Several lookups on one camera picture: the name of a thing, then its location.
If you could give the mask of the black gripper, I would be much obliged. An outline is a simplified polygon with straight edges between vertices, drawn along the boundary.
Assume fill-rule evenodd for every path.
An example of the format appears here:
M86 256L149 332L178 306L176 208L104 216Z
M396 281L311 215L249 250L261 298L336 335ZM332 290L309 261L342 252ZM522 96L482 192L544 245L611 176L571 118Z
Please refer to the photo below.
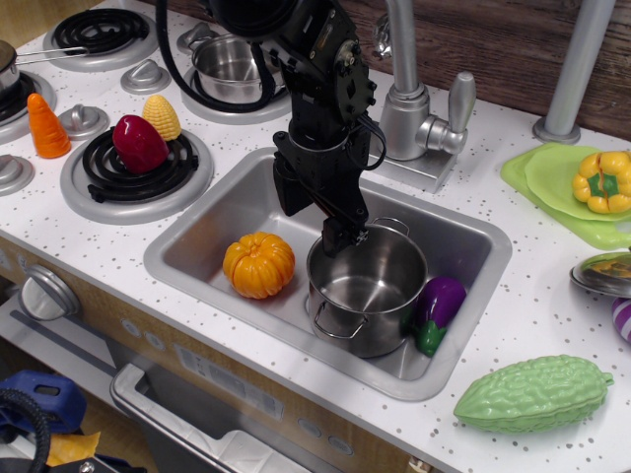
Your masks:
M359 177L367 163L368 140L346 135L334 145L316 146L281 131L274 134L273 142L274 184L285 215L292 217L317 205L329 217L321 233L322 250L328 257L364 242L369 235L364 226L369 212Z

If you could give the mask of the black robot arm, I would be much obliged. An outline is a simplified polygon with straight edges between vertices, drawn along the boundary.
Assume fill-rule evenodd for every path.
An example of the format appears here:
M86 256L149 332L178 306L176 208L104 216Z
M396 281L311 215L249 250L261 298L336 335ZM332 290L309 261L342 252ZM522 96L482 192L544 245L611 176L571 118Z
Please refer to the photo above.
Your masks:
M211 1L212 17L229 33L265 51L281 70L291 120L277 132L273 167L284 213L316 204L326 218L329 257L368 237L359 178L373 169L370 118L375 83L361 56L356 27L336 1Z

